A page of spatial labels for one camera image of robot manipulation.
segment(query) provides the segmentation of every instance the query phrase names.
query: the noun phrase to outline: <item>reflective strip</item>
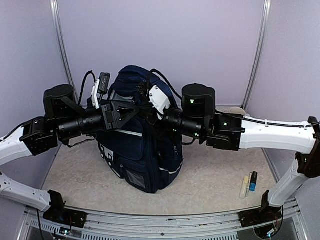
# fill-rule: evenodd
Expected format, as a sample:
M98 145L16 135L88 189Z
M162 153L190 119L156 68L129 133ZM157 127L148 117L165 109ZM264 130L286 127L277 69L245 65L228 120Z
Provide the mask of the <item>reflective strip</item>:
M184 161L182 160L180 166L177 168L176 171L168 171L167 169L164 169L164 168L161 168L161 167L159 167L159 169L160 169L161 171L166 171L166 172L168 172L170 175L171 175L171 174L176 174L176 173L181 169L183 162L184 162Z
M119 132L119 133L134 135L134 136L142 138L142 133L138 133L138 132L134 132L134 131L125 131L125 130L115 130L115 131Z

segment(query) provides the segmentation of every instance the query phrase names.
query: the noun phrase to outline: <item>beige marble surface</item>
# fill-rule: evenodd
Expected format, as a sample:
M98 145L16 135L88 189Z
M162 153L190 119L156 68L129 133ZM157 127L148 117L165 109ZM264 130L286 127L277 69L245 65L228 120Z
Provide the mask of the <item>beige marble surface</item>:
M137 215L192 215L256 207L274 178L261 149L224 151L199 145L183 148L179 176L164 190L148 194L119 179L100 157L95 141L62 146L44 184L62 194L66 205ZM245 175L258 172L255 192L239 193Z

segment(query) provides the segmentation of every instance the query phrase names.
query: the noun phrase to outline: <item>backpack top flap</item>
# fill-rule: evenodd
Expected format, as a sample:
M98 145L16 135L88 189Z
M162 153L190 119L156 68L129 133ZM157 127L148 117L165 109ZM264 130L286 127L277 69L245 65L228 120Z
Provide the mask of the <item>backpack top flap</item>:
M142 121L141 118L135 117L119 130L99 131L96 133L96 139L103 146L126 159L140 160L145 148Z
M137 91L137 86L141 82L146 82L149 71L139 67L139 66L126 66L120 72L118 77L115 79L114 84L109 89L108 95L112 93L113 90L122 97L134 97L136 104L140 104L140 96ZM174 96L171 92L170 87L164 83L157 75L152 74L150 78L150 83L152 85L157 85L165 95L167 95L174 106L177 107L177 103L174 100Z

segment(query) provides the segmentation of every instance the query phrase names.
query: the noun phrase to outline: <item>backpack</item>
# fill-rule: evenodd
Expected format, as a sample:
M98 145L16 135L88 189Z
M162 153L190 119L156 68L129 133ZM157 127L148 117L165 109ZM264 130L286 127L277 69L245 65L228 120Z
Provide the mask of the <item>backpack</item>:
M142 105L138 85L147 81L149 71L138 66L126 66L110 86L108 99L127 101ZM150 83L157 85L178 107L169 86L155 74ZM97 132L96 140L101 157L121 179L133 187L156 193L169 186L178 176L182 164L182 135L179 132L164 131L161 137L153 134L152 127L141 116L136 115L121 129L111 132Z

